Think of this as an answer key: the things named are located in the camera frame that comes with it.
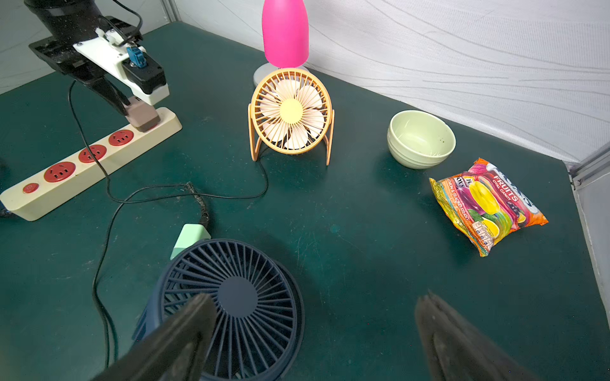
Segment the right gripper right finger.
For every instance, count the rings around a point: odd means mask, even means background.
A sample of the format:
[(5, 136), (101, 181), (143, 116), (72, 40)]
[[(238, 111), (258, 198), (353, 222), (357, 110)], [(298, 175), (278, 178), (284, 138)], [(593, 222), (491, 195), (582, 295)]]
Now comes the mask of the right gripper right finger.
[(415, 307), (432, 380), (537, 380), (451, 305), (430, 292)]

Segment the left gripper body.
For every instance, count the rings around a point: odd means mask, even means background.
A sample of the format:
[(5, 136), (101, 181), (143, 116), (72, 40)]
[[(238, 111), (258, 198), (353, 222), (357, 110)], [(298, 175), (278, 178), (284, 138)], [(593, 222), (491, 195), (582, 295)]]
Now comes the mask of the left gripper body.
[(137, 25), (112, 16), (41, 16), (43, 25), (51, 33), (50, 37), (33, 42), (30, 49), (50, 68), (93, 90), (105, 99), (119, 114), (126, 114), (125, 106), (130, 102), (117, 87), (106, 78), (106, 72), (82, 56), (73, 44), (95, 35), (95, 29), (104, 31), (114, 28), (121, 33), (133, 32), (135, 39), (141, 39), (142, 18)]

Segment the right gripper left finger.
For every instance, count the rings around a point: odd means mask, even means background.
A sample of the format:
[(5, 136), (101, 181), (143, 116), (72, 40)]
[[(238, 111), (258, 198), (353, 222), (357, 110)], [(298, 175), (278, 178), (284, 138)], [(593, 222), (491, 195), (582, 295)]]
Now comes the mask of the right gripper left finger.
[(210, 295), (190, 298), (184, 308), (95, 379), (199, 380), (216, 318), (217, 309)]

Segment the pink USB power adapter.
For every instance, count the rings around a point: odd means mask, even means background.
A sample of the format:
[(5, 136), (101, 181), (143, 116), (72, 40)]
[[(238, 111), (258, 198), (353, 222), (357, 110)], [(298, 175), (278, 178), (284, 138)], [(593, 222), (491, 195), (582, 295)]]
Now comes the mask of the pink USB power adapter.
[(153, 106), (135, 96), (129, 98), (129, 102), (125, 106), (125, 118), (136, 130), (145, 133), (160, 123), (160, 115)]

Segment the green USB power adapter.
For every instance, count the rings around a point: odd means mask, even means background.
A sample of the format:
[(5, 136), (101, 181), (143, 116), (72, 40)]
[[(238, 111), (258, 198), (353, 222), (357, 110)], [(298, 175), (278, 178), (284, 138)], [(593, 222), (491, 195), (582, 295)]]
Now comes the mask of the green USB power adapter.
[(201, 240), (211, 239), (210, 233), (201, 224), (185, 224), (176, 240), (170, 260), (174, 260), (181, 252)]

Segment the white red power strip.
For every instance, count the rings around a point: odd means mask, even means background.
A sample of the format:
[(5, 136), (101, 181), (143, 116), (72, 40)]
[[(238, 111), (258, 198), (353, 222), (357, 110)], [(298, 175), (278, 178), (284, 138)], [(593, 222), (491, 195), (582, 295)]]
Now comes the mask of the white red power strip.
[(162, 107), (157, 113), (160, 121), (152, 129), (141, 132), (126, 125), (8, 188), (1, 193), (1, 203), (28, 222), (45, 216), (182, 130), (170, 109)]

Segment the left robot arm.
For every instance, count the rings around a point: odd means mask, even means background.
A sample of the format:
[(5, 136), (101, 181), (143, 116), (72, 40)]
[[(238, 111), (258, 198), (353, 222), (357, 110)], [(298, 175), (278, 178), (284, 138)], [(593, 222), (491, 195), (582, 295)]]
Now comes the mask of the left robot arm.
[(96, 38), (97, 28), (115, 30), (127, 42), (138, 42), (142, 39), (142, 19), (134, 26), (105, 17), (92, 0), (26, 1), (25, 5), (51, 33), (29, 44), (30, 50), (54, 71), (72, 77), (126, 116), (128, 98), (107, 80), (105, 70), (77, 52), (74, 45)]

